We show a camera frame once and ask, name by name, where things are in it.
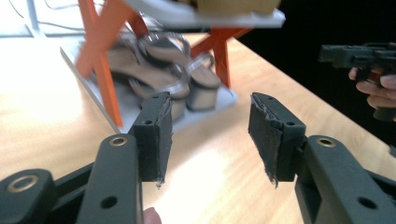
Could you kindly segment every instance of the orange metal frame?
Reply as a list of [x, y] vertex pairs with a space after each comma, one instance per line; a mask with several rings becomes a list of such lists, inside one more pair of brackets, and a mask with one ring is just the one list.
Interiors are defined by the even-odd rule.
[[[78, 0], [78, 3], [86, 31], [86, 41], [76, 60], [76, 68], [85, 78], [88, 78], [92, 71], [96, 74], [105, 110], [118, 126], [122, 126], [106, 51], [117, 41], [120, 29], [125, 22], [131, 25], [137, 38], [148, 34], [149, 29], [140, 14], [123, 0], [106, 1], [100, 15], [96, 13], [92, 0]], [[230, 88], [227, 40], [243, 35], [249, 30], [248, 28], [212, 28], [207, 39], [192, 47], [191, 56], [195, 57], [213, 49], [216, 73], [221, 82]]]

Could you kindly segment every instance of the metal ring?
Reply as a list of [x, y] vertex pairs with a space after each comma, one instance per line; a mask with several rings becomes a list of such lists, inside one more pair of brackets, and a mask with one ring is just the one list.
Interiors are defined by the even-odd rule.
[[317, 139], [317, 143], [324, 147], [335, 147], [335, 142], [330, 138], [320, 137]]
[[110, 140], [110, 145], [113, 147], [120, 147], [128, 142], [128, 138], [126, 137], [115, 137]]
[[[27, 183], [26, 185], [23, 186], [17, 186], [17, 184], [25, 179], [30, 179], [30, 182]], [[7, 191], [11, 193], [18, 193], [22, 192], [26, 189], [31, 188], [34, 184], [38, 182], [38, 176], [37, 175], [24, 175], [19, 177], [18, 179], [12, 181], [8, 186], [7, 186]]]

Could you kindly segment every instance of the wooden table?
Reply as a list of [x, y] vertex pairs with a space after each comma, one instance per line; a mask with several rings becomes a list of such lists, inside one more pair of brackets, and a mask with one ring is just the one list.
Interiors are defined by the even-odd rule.
[[[187, 35], [191, 43], [202, 35]], [[64, 63], [59, 46], [1, 40], [0, 179], [26, 168], [55, 178], [94, 160], [115, 131]], [[264, 59], [232, 39], [229, 60], [238, 100], [173, 135], [165, 184], [143, 184], [144, 207], [163, 223], [302, 223], [294, 183], [270, 183], [248, 135], [250, 94], [278, 99], [307, 126], [336, 138], [368, 170], [391, 179], [389, 147]]]

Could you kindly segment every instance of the human hand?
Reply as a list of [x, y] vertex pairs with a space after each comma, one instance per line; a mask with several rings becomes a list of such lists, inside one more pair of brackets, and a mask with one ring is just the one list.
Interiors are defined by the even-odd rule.
[[153, 207], [143, 212], [143, 220], [144, 224], [162, 224], [160, 215], [158, 215]]
[[[356, 80], [357, 71], [357, 68], [352, 68], [349, 72], [349, 78]], [[372, 82], [360, 81], [356, 84], [356, 88], [358, 91], [369, 94], [367, 102], [373, 108], [396, 108], [396, 75], [382, 76], [380, 84], [383, 88]]]

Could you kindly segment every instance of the black wall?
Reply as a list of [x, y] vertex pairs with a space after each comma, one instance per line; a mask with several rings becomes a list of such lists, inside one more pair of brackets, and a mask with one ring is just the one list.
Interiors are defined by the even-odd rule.
[[396, 122], [373, 119], [367, 96], [347, 77], [349, 70], [318, 62], [321, 45], [396, 42], [396, 1], [283, 0], [279, 9], [286, 15], [281, 29], [255, 29], [239, 40], [360, 126], [396, 145]]

